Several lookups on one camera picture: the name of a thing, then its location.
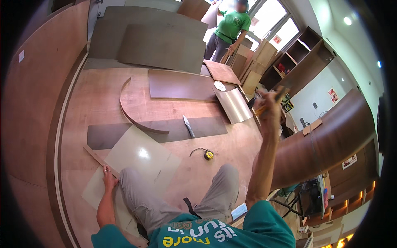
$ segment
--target strap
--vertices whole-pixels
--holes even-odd
[[[183,200],[185,201],[187,208],[189,208],[189,213],[193,214],[201,219],[201,217],[196,212],[193,211],[192,204],[190,203],[189,199],[186,197]]]

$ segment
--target curved laminate strip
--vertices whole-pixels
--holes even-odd
[[[123,86],[121,87],[121,90],[120,90],[120,108],[121,108],[121,111],[123,112],[123,114],[125,115],[125,117],[126,117],[132,124],[134,124],[135,126],[137,126],[139,129],[141,129],[141,130],[143,130],[143,131],[148,131],[148,132],[152,132],[152,133],[159,133],[159,134],[165,134],[165,135],[168,134],[168,133],[170,132],[169,130],[157,130],[157,129],[152,129],[152,128],[146,127],[146,126],[144,126],[144,125],[142,125],[142,124],[139,124],[138,122],[134,121],[134,120],[125,112],[124,107],[123,107],[123,103],[122,103],[122,101],[121,101],[121,94],[123,93],[123,90],[124,90],[125,86],[126,86],[130,81],[131,81],[131,78],[128,78],[128,79],[126,80],[126,82],[123,84]]]
[[[311,134],[300,131],[278,146],[272,189],[288,187],[340,165],[375,136],[371,110],[355,89],[331,108]]]

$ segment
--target poster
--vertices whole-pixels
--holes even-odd
[[[355,162],[357,162],[357,154],[354,154],[353,157],[349,158],[348,160],[344,161],[342,163],[342,169],[346,169],[349,166],[351,166],[352,164],[354,164]]]
[[[277,44],[279,44],[279,43],[281,42],[281,38],[280,38],[280,36],[278,36],[278,35],[276,35],[276,36],[273,38],[273,40],[274,40],[274,42],[276,42]]]
[[[335,92],[335,90],[333,88],[331,88],[328,91],[328,94],[330,95],[331,100],[332,100],[333,103],[336,103],[336,101],[339,100],[339,97],[338,97],[338,95],[336,94],[336,92]]]

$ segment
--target knife blade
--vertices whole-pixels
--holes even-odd
[[[187,120],[187,118],[183,115],[183,120],[185,121],[185,125],[187,127],[187,129],[189,130],[190,136],[192,136],[192,138],[196,137],[195,134],[193,133],[192,128],[190,127],[190,123]]]

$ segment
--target tape measure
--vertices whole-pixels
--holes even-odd
[[[197,151],[197,150],[199,150],[199,149],[203,149],[203,150],[205,151],[205,153],[204,153],[204,158],[205,158],[206,160],[211,160],[211,159],[214,157],[214,153],[213,153],[212,151],[210,151],[210,150],[208,150],[208,149],[204,149],[204,148],[202,148],[202,147],[199,147],[199,148],[197,148],[197,149],[194,149],[194,150],[190,153],[190,156],[189,156],[189,157],[192,156],[192,153],[193,153],[194,151]]]

